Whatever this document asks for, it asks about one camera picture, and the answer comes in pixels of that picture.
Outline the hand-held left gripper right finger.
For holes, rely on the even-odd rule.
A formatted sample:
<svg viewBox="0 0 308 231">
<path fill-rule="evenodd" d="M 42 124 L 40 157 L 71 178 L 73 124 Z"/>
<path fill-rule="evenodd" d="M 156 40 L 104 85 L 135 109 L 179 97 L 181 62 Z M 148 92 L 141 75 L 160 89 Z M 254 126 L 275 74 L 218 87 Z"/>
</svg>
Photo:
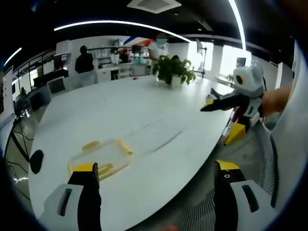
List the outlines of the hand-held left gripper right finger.
<svg viewBox="0 0 308 231">
<path fill-rule="evenodd" d="M 215 161 L 214 188 L 216 231 L 264 231 L 277 216 L 270 195 L 232 162 Z"/>
</svg>

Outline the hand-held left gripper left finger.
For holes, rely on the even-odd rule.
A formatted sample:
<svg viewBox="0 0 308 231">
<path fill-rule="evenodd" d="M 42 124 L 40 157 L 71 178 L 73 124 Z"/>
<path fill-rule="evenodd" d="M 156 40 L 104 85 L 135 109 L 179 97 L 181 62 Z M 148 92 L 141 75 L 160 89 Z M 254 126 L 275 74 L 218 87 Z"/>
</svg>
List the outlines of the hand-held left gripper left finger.
<svg viewBox="0 0 308 231">
<path fill-rule="evenodd" d="M 68 183 L 59 185 L 45 200 L 38 220 L 48 231 L 100 231 L 99 189 L 97 163 L 76 167 Z"/>
</svg>

